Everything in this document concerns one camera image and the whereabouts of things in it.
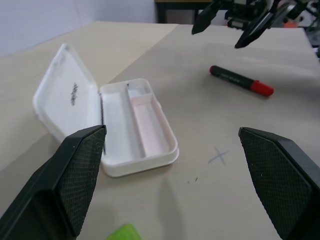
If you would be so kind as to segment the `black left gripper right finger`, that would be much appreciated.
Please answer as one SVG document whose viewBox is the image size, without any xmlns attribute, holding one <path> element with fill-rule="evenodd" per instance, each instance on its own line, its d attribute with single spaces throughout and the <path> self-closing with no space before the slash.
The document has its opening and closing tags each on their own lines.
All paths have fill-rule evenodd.
<svg viewBox="0 0 320 240">
<path fill-rule="evenodd" d="M 320 168 L 291 139 L 241 127 L 248 170 L 268 217 L 283 240 L 320 238 Z"/>
</svg>

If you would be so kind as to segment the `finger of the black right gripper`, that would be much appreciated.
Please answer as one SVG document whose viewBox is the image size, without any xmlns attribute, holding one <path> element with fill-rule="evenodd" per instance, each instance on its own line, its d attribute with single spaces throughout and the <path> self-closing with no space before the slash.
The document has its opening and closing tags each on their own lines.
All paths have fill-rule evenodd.
<svg viewBox="0 0 320 240">
<path fill-rule="evenodd" d="M 216 17 L 218 11 L 223 5 L 222 0 L 213 0 L 196 18 L 191 34 L 196 35 L 203 32 L 211 24 L 211 21 Z"/>
<path fill-rule="evenodd" d="M 270 28 L 283 28 L 305 10 L 304 0 L 268 0 L 260 16 L 251 21 L 235 44 L 236 49 L 247 47 Z"/>
</svg>

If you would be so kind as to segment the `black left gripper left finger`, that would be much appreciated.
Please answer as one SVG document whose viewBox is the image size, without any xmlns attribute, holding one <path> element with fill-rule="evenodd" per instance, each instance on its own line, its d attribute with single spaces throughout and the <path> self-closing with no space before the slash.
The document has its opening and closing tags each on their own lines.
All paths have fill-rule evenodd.
<svg viewBox="0 0 320 240">
<path fill-rule="evenodd" d="M 29 178 L 0 218 L 2 240 L 75 240 L 97 183 L 107 129 L 79 130 Z"/>
</svg>

